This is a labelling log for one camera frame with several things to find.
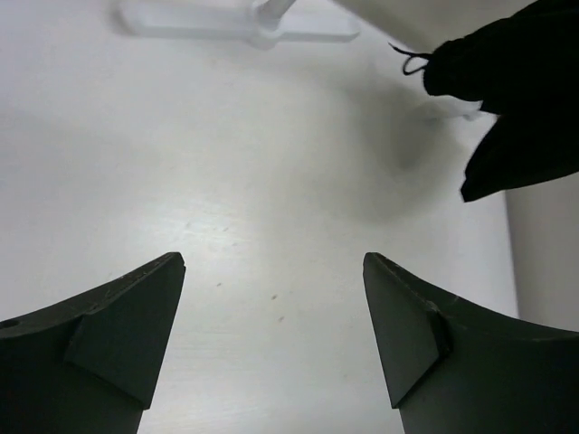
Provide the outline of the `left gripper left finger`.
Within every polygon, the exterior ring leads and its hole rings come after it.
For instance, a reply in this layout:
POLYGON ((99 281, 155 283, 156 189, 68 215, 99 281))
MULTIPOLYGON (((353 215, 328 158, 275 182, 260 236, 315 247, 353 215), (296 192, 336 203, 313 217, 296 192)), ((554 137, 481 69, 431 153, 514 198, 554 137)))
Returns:
POLYGON ((169 252, 1 323, 1 431, 135 433, 151 407, 185 280, 169 252))

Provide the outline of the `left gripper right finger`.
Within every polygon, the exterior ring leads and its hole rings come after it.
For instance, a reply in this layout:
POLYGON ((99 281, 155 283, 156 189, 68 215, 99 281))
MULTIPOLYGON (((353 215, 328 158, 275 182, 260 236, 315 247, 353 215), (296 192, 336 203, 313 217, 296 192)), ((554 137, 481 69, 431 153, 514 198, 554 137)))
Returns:
POLYGON ((578 430, 578 335, 505 316, 364 257, 391 406, 407 433, 578 430))

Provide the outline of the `black trousers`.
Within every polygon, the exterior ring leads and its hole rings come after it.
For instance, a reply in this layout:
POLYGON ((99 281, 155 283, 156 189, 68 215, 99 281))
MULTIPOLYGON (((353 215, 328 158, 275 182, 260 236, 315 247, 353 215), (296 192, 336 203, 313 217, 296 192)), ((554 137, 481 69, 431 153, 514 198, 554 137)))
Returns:
POLYGON ((421 57, 429 96, 497 118, 464 169, 464 202, 577 173, 577 2, 535 1, 421 57))

